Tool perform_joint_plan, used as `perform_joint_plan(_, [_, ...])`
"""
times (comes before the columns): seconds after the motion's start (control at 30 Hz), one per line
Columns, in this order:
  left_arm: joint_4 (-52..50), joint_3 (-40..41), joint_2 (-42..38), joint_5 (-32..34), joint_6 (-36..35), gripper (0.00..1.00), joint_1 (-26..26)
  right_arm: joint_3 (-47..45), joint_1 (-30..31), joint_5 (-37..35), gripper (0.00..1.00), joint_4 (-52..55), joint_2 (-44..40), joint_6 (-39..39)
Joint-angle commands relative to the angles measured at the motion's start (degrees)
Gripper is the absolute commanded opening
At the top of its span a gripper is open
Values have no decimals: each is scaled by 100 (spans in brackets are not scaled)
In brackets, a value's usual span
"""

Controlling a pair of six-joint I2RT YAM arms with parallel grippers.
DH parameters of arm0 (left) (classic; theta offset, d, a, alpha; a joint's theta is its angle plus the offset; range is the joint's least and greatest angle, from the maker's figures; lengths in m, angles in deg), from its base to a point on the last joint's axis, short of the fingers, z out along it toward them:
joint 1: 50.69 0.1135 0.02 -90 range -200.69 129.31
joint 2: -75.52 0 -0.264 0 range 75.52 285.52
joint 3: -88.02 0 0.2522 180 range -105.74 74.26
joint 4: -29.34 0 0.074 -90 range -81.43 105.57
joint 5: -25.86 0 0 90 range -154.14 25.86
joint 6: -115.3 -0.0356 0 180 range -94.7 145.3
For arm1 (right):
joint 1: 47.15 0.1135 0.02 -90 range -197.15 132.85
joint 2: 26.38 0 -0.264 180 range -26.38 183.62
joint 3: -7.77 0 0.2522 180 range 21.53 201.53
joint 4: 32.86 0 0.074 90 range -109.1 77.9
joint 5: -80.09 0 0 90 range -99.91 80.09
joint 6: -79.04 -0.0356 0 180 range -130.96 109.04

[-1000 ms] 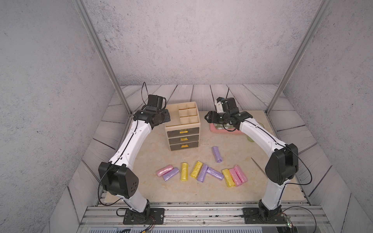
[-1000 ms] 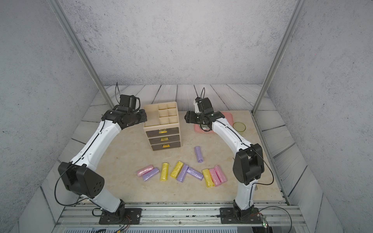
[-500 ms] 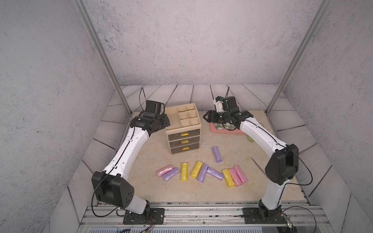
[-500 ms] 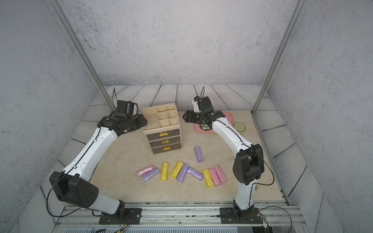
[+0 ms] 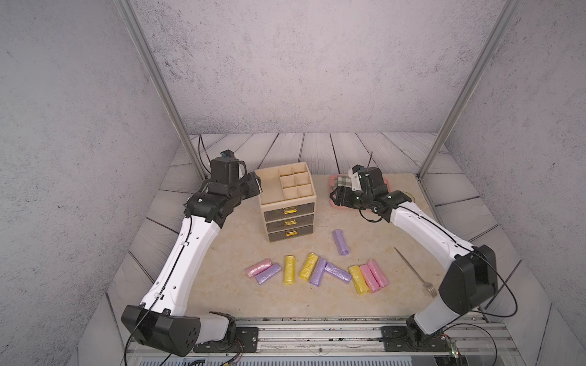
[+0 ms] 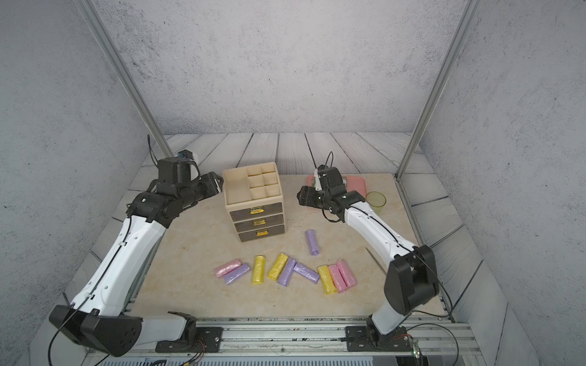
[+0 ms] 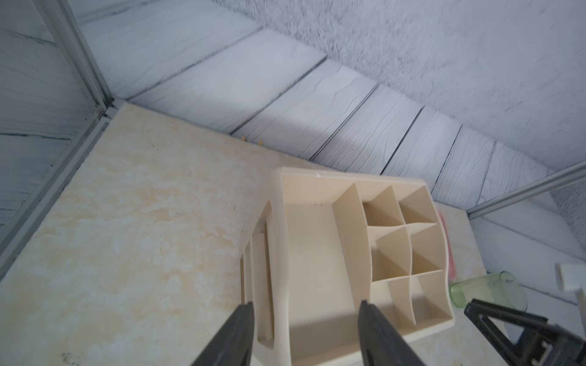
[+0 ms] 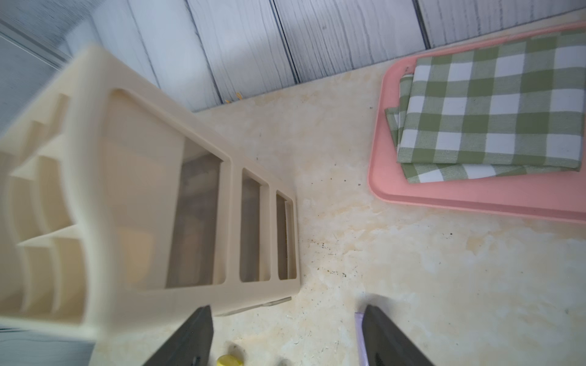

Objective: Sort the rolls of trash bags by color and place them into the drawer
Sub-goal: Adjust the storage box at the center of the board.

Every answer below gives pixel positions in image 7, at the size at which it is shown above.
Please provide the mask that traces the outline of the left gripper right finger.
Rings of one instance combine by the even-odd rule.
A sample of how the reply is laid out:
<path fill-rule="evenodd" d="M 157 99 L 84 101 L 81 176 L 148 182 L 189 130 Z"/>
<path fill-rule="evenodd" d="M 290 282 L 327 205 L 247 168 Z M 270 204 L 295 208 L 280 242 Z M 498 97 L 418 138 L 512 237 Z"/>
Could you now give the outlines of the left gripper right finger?
<path fill-rule="evenodd" d="M 364 365 L 424 366 L 380 309 L 366 300 L 360 304 L 358 331 Z"/>

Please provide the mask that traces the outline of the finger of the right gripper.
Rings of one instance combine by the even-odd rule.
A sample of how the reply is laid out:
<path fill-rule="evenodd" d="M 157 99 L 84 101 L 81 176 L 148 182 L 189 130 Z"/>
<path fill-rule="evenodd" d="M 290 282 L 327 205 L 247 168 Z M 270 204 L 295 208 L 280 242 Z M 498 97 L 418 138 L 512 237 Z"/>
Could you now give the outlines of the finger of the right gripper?
<path fill-rule="evenodd" d="M 585 364 L 585 340 L 545 317 L 477 299 L 465 315 L 509 365 Z"/>

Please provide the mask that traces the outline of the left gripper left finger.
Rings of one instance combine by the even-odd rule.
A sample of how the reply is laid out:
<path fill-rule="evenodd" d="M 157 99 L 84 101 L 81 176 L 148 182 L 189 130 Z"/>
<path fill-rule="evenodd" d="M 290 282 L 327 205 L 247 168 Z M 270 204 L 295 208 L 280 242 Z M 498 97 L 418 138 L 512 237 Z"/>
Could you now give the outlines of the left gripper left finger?
<path fill-rule="evenodd" d="M 212 340 L 193 361 L 192 366 L 248 366 L 251 363 L 255 329 L 252 302 L 240 304 Z"/>

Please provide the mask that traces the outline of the beige drawer organizer cabinet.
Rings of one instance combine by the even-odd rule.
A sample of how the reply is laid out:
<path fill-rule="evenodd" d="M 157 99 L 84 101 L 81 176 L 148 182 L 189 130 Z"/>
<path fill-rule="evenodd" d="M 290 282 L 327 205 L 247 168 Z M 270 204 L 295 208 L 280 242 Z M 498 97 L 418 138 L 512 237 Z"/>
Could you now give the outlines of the beige drawer organizer cabinet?
<path fill-rule="evenodd" d="M 360 358 L 360 304 L 409 343 L 455 323 L 445 229 L 419 179 L 277 169 L 241 256 L 263 365 Z"/>

